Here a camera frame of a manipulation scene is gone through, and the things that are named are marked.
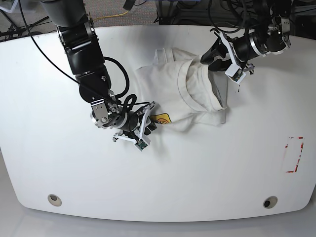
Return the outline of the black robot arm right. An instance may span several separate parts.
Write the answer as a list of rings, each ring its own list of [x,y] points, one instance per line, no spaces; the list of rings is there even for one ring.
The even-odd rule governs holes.
[[[96,116],[104,128],[146,133],[157,124],[184,131],[194,123],[219,126],[226,122],[227,78],[212,73],[201,57],[178,48],[155,51],[152,64],[135,71],[139,98],[145,106],[134,110],[137,96],[113,94],[105,56],[93,22],[81,0],[44,0],[41,5],[56,25],[81,97],[88,103],[101,100],[106,116]]]

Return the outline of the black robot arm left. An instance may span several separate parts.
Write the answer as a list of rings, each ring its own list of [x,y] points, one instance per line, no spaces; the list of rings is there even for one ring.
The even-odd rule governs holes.
[[[213,25],[214,44],[203,55],[176,47],[155,51],[152,65],[136,71],[144,99],[156,105],[146,116],[145,133],[158,125],[185,131],[195,123],[226,122],[228,82],[241,83],[254,72],[250,61],[290,47],[289,0],[229,0],[241,37]]]

